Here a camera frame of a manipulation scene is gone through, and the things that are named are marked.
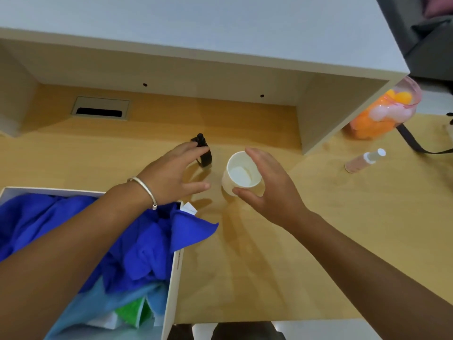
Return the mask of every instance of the person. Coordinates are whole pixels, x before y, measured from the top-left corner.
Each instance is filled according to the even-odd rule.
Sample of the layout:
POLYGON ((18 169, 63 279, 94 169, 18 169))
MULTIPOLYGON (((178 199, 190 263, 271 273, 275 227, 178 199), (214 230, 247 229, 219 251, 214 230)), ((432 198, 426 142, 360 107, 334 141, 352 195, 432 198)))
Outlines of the person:
MULTIPOLYGON (((209 148, 183 143, 138 177, 163 205, 210 188, 183 183, 185 168, 209 148)), ((303 203, 296 186, 270 154, 246 148, 265 192, 234 193, 292 234, 327 271, 383 339, 451 339, 453 306, 366 250, 303 203)), ((152 206, 135 181, 112 187, 92 205, 0 263, 2 339, 42 339, 115 240, 152 206)))

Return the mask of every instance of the hand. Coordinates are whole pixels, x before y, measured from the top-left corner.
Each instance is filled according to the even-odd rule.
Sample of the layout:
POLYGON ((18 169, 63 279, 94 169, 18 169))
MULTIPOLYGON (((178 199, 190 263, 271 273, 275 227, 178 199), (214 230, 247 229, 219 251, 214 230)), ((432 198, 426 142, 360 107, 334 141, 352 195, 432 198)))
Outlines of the hand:
MULTIPOLYGON (((137 177, 150 189, 158 205, 168 204, 188 195, 206 191, 211 188, 210 183, 203 181, 183 183, 182 178, 186 167, 208 151, 209 147, 197 148, 196 142, 182 143, 151 162, 137 177)), ((152 204, 150 196, 146 191, 144 192, 152 204)))
POLYGON ((247 204, 270 222, 291 231, 311 215, 303 203, 293 181, 277 160, 265 151, 246 148, 261 173, 266 189, 262 197, 252 191, 235 187, 237 194, 247 204))

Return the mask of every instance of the dark pants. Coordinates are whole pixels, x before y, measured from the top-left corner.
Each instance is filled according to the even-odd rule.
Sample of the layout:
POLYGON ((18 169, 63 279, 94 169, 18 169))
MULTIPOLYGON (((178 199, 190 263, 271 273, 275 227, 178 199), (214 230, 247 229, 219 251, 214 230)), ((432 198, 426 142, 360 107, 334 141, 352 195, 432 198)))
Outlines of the dark pants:
MULTIPOLYGON (((225 322, 219 323, 211 340, 285 340, 283 333, 267 322, 225 322)), ((192 325, 174 325, 168 340, 194 340, 192 325)))

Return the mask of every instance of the black slot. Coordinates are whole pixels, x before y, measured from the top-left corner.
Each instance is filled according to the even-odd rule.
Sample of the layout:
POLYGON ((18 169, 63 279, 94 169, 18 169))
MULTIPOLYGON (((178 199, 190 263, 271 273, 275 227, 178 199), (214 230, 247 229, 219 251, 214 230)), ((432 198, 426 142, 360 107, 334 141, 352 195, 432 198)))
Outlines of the black slot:
POLYGON ((104 117, 118 117, 123 116, 123 112, 119 110, 103 110, 100 108, 79 107, 76 114, 78 115, 102 115, 104 117))

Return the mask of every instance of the forearm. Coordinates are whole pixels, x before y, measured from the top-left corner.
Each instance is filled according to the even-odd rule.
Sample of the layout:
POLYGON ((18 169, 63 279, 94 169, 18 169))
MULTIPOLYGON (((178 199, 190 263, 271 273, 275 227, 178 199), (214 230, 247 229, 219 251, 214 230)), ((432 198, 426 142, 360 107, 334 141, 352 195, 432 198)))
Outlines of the forearm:
POLYGON ((320 216, 291 233, 383 339, 449 339, 453 306, 366 250, 320 216))
POLYGON ((149 204, 138 184, 115 186, 1 262, 3 337, 42 339, 115 240, 149 204))

